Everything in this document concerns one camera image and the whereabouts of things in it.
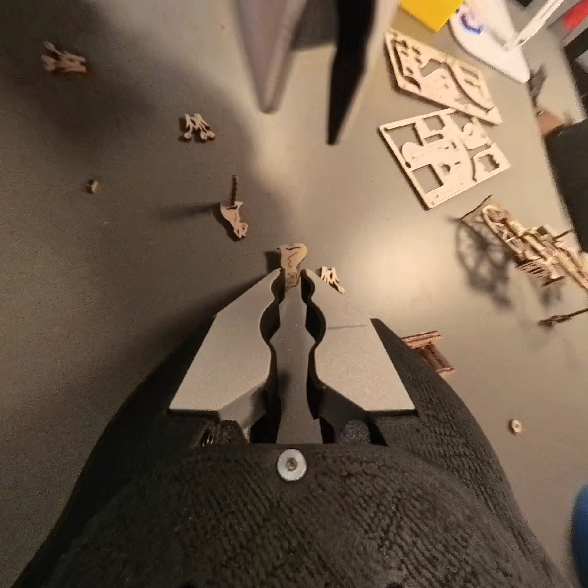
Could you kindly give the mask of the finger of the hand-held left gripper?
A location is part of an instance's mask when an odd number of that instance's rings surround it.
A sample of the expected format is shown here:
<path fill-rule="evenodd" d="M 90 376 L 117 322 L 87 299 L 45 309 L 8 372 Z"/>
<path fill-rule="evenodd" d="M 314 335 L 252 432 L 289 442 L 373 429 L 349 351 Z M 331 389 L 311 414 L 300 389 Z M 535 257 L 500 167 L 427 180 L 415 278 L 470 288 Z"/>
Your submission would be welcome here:
<path fill-rule="evenodd" d="M 236 24 L 258 107 L 279 107 L 290 50 L 307 1 L 234 1 Z"/>
<path fill-rule="evenodd" d="M 327 144 L 335 145 L 350 121 L 364 77 L 375 1 L 336 1 L 336 52 L 331 68 Z"/>

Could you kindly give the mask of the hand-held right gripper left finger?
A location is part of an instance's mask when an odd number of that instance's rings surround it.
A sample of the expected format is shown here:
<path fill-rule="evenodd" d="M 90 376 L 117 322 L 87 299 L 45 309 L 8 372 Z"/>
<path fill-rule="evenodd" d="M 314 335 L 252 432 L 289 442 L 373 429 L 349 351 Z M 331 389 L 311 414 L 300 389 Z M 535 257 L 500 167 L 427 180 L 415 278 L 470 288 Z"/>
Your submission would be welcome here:
<path fill-rule="evenodd" d="M 276 352 L 282 271 L 275 269 L 214 317 L 169 411 L 237 422 L 252 442 L 275 443 L 281 420 Z"/>

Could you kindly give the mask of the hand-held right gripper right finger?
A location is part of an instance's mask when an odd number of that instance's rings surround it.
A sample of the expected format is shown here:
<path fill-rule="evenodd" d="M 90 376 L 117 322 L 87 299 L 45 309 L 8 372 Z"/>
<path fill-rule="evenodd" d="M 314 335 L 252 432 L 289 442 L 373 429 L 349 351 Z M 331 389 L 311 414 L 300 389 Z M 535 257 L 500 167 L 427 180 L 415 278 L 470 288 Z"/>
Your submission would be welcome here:
<path fill-rule="evenodd" d="M 349 422 L 413 416 L 416 408 L 371 318 L 357 305 L 303 270 L 305 327 L 313 339 L 307 393 L 313 417 L 342 434 Z"/>

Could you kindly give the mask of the wooden chicken cutout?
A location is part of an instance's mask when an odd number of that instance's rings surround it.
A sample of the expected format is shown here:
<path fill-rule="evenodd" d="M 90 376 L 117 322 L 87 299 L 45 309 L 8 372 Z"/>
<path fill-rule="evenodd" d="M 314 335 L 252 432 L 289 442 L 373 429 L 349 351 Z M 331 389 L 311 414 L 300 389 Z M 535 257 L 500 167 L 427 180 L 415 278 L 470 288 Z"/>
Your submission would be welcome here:
<path fill-rule="evenodd" d="M 280 245 L 277 251 L 280 254 L 280 266 L 285 275 L 285 291 L 287 292 L 299 284 L 299 265 L 307 256 L 307 247 L 302 243 L 294 243 Z"/>
<path fill-rule="evenodd" d="M 220 213 L 224 221 L 230 225 L 233 235 L 238 239 L 245 238 L 249 229 L 249 225 L 241 218 L 243 204 L 244 202 L 242 201 L 227 201 L 221 202 L 219 205 Z"/>

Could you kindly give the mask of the wooden parts sheet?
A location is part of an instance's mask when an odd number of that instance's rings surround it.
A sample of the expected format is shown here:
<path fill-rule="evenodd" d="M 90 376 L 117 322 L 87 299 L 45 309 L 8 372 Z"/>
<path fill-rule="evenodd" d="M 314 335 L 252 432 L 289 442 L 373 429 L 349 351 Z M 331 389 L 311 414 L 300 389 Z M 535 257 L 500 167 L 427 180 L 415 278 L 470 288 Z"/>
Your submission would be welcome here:
<path fill-rule="evenodd" d="M 428 210 L 511 167 L 477 118 L 451 108 L 384 123 L 379 133 Z"/>
<path fill-rule="evenodd" d="M 385 43 L 399 89 L 491 125 L 503 122 L 479 68 L 395 29 Z"/>

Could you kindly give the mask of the wooden cart model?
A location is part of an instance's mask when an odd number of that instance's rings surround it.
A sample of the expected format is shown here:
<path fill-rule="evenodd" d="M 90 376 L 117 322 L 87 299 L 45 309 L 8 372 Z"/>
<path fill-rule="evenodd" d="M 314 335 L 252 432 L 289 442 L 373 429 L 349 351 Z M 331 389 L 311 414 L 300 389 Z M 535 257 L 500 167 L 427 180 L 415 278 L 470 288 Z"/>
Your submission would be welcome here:
<path fill-rule="evenodd" d="M 570 282 L 587 293 L 587 261 L 566 241 L 569 231 L 557 233 L 547 224 L 527 228 L 491 196 L 460 221 L 480 235 L 492 235 L 517 269 L 540 279 L 544 288 Z"/>

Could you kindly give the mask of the yellow plastic bin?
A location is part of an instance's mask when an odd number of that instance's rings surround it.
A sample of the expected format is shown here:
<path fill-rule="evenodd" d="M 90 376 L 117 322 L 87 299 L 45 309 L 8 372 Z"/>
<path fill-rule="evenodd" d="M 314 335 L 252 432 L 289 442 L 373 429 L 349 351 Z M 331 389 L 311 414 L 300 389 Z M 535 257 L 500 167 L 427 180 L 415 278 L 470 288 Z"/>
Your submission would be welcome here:
<path fill-rule="evenodd" d="M 464 1 L 399 1 L 403 11 L 427 29 L 438 32 Z"/>

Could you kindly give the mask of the dark wooden stick part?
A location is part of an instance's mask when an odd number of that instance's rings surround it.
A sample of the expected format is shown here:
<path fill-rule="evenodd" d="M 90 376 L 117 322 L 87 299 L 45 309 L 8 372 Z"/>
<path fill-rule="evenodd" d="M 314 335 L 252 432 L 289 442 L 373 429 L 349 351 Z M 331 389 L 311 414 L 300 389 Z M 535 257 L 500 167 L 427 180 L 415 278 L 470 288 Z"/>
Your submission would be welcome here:
<path fill-rule="evenodd" d="M 538 325 L 541 327 L 552 328 L 552 327 L 555 327 L 556 325 L 566 323 L 566 322 L 568 322 L 568 321 L 570 321 L 580 315 L 586 314 L 587 311 L 588 311 L 588 308 L 585 307 L 583 309 L 573 311 L 570 313 L 552 315 L 546 319 L 540 320 L 538 322 Z"/>

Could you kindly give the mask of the red object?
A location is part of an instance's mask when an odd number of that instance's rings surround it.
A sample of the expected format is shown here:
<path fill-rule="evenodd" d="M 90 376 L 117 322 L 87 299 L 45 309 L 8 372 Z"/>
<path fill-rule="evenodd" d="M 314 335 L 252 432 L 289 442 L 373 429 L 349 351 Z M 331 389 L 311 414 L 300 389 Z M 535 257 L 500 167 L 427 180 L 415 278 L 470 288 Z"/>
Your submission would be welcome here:
<path fill-rule="evenodd" d="M 587 1 L 576 1 L 560 17 L 563 31 L 568 34 L 573 32 L 584 19 L 587 18 Z"/>

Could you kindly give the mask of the black equipment case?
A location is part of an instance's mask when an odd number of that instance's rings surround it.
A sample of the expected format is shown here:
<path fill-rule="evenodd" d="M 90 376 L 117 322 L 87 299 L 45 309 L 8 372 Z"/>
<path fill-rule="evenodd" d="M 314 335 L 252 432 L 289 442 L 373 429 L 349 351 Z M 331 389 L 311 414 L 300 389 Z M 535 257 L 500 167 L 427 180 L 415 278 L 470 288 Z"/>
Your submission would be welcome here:
<path fill-rule="evenodd" d="M 587 252 L 587 120 L 554 129 L 544 140 L 572 228 Z"/>

